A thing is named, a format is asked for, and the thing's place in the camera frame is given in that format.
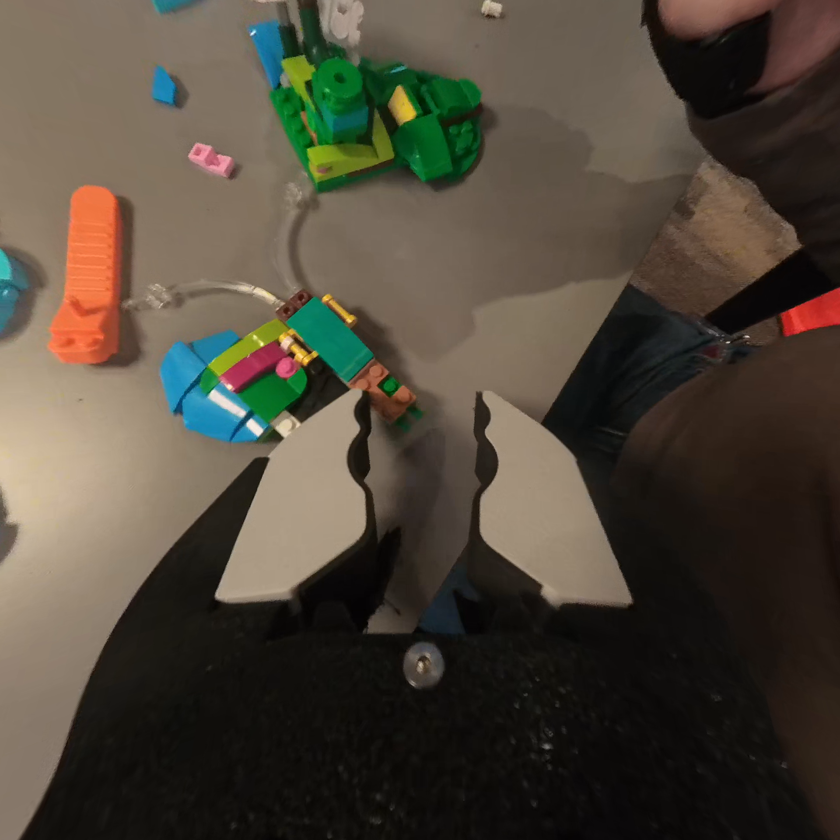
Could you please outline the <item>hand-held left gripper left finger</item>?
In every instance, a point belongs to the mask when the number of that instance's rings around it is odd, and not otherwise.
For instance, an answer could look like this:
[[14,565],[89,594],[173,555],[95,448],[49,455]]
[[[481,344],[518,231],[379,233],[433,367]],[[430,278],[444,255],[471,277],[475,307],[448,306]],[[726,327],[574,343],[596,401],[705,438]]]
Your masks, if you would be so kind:
[[369,396],[346,392],[273,450],[217,602],[289,602],[343,564],[373,564],[370,434]]

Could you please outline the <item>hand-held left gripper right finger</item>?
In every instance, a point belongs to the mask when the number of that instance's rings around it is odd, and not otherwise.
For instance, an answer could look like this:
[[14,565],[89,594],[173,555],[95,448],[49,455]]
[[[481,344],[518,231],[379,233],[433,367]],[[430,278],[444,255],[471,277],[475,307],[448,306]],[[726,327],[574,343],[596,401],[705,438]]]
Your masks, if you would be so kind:
[[476,395],[476,492],[467,571],[489,598],[536,595],[627,608],[632,594],[567,447],[494,392]]

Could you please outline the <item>blue lego butterfly wing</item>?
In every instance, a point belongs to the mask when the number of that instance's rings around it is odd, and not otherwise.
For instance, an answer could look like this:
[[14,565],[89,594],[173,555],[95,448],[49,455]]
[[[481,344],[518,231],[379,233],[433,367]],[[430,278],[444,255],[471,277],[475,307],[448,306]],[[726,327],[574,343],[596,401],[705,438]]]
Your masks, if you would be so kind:
[[301,423],[312,374],[284,344],[277,320],[177,342],[160,368],[165,400],[184,427],[228,444],[283,438]]

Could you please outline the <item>lego butterfly body with antennae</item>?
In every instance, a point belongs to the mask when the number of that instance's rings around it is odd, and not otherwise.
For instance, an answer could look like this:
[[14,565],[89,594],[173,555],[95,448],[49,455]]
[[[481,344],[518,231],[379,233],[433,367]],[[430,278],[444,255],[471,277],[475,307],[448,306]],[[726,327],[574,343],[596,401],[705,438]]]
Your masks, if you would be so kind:
[[415,393],[356,334],[355,315],[334,296],[312,293],[298,281],[292,247],[299,224],[316,202],[313,187],[301,178],[289,182],[284,186],[282,201],[274,256],[276,272],[284,284],[281,294],[242,281],[197,280],[181,285],[148,286],[142,295],[124,302],[122,308],[130,312],[163,310],[214,293],[259,301],[271,310],[269,321],[277,320],[285,327],[284,344],[313,378],[311,391],[304,399],[300,425],[348,390],[355,389],[369,396],[372,411],[387,424],[410,429],[423,416]]

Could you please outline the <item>orange lego brick separator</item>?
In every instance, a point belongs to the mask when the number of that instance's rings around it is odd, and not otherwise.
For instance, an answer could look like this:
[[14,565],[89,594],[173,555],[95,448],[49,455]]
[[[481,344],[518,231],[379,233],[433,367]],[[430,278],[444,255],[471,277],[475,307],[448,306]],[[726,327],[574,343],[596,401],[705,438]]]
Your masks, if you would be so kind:
[[64,364],[100,364],[119,349],[123,221],[117,197],[83,185],[70,199],[65,287],[49,332]]

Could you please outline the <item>pink lego brick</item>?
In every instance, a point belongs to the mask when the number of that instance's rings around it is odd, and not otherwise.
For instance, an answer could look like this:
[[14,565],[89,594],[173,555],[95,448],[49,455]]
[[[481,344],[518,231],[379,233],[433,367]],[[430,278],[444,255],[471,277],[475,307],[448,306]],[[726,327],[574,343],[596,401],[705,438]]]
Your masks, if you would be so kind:
[[187,159],[204,172],[228,180],[235,173],[236,162],[234,158],[218,152],[210,144],[195,143],[189,150]]

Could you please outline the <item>turquoise lego wing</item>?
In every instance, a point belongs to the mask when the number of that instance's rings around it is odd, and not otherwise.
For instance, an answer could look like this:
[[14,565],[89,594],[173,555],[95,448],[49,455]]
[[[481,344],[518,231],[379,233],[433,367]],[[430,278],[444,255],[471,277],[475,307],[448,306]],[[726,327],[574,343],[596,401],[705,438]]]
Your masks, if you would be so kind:
[[28,291],[28,272],[24,263],[1,248],[1,334],[14,325]]

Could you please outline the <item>lego flower on green base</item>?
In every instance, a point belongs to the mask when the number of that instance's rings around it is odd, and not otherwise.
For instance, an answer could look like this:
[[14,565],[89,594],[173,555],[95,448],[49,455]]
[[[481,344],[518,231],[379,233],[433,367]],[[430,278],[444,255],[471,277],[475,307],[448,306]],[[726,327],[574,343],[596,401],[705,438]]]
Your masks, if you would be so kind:
[[456,182],[479,160],[482,93],[467,78],[362,57],[323,32],[319,2],[266,2],[248,27],[269,99],[316,193],[393,170]]

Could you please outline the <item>transparent lego flower piece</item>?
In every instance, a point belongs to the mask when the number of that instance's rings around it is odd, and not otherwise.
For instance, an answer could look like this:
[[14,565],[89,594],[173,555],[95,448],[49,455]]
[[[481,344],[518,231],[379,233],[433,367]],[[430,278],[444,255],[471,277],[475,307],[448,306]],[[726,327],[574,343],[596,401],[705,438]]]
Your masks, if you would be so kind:
[[335,44],[355,48],[361,42],[362,1],[319,1],[324,34]]

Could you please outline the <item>person's blue jeans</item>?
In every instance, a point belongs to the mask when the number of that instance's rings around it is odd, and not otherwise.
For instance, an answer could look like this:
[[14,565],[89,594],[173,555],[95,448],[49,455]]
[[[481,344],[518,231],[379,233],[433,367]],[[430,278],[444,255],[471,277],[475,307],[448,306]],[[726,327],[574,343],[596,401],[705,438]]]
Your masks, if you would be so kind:
[[599,455],[614,463],[634,427],[666,396],[757,350],[628,285],[542,425],[576,458]]

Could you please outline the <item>person in dark clothes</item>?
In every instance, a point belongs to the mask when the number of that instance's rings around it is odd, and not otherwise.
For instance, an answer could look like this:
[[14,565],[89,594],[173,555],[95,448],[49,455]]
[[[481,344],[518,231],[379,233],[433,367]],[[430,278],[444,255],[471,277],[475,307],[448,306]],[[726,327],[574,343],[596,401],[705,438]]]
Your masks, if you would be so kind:
[[[758,103],[689,123],[838,284],[838,52]],[[838,838],[838,328],[682,385],[635,426],[615,480],[713,594],[818,822]]]

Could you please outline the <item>black face mask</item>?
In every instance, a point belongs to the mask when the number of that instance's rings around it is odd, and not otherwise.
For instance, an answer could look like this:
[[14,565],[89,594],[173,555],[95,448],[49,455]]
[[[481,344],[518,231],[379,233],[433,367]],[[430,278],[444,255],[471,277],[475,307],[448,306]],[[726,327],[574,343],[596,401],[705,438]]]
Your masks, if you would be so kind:
[[645,1],[642,25],[668,84],[697,116],[714,119],[763,99],[754,89],[769,52],[771,12],[684,40],[666,30],[658,2]]

